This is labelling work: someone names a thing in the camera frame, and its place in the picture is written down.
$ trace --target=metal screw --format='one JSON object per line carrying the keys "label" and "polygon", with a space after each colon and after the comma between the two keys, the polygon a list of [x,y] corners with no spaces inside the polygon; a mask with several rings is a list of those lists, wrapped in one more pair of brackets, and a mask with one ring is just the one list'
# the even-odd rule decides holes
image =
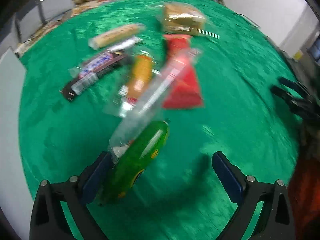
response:
{"label": "metal screw", "polygon": [[42,187],[44,187],[44,186],[47,185],[47,184],[48,184],[48,181],[47,181],[46,179],[44,179],[43,181],[40,182],[40,185],[41,185]]}
{"label": "metal screw", "polygon": [[247,180],[250,182],[254,182],[256,179],[254,176],[249,175],[249,176],[247,176]]}
{"label": "metal screw", "polygon": [[283,185],[284,185],[284,182],[283,182],[283,180],[281,180],[281,179],[278,179],[278,180],[277,180],[277,183],[278,183],[280,186],[283,186]]}
{"label": "metal screw", "polygon": [[77,176],[71,176],[69,180],[70,180],[70,182],[73,183],[73,182],[76,182],[78,180],[78,177]]}

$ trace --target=red snack bag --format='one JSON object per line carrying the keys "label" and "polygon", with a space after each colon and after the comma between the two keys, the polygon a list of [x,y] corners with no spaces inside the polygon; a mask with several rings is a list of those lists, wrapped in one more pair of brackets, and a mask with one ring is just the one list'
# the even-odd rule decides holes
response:
{"label": "red snack bag", "polygon": [[[190,35],[186,34],[165,34],[163,37],[167,41],[168,59],[174,56],[181,49],[190,48]],[[196,72],[190,64],[189,70],[182,79],[177,80],[173,85],[171,93],[164,101],[163,107],[166,109],[185,109],[203,105],[201,91],[196,77]]]}

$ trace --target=blue gripper pad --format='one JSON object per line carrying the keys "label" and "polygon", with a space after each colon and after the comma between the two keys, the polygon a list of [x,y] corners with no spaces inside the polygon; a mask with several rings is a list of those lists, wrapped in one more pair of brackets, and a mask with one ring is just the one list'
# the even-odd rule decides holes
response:
{"label": "blue gripper pad", "polygon": [[232,171],[232,169],[238,169],[238,167],[233,166],[222,152],[216,152],[212,156],[212,168],[227,192],[230,201],[238,205],[242,203],[245,184],[241,184]]}
{"label": "blue gripper pad", "polygon": [[87,205],[94,200],[106,174],[113,166],[114,163],[112,162],[111,154],[107,152],[83,186],[83,194],[80,199],[82,205]]}

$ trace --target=orange object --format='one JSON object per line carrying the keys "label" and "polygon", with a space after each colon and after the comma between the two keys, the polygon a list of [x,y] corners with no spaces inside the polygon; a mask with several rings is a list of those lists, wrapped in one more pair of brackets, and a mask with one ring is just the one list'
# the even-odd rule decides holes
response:
{"label": "orange object", "polygon": [[127,83],[127,98],[135,102],[147,88],[152,75],[152,57],[137,55],[132,68],[132,76]]}
{"label": "orange object", "polygon": [[301,155],[288,186],[296,238],[320,239],[320,162]]}
{"label": "orange object", "polygon": [[[167,40],[168,59],[176,55],[182,49],[190,48],[190,35],[185,34],[166,34],[163,37]],[[167,109],[186,109],[203,105],[201,91],[196,77],[194,67],[189,63],[186,66],[186,74],[182,79],[177,80],[173,85],[171,93],[163,103]]]}

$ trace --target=chocolate bar wrapper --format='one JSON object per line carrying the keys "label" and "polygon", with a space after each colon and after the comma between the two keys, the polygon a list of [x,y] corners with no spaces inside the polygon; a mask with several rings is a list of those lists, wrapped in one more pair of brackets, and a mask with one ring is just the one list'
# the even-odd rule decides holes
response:
{"label": "chocolate bar wrapper", "polygon": [[101,79],[104,75],[121,66],[120,61],[128,55],[124,51],[114,53],[106,52],[95,60],[91,61],[91,66],[65,85],[61,93],[65,99],[72,102],[84,90]]}

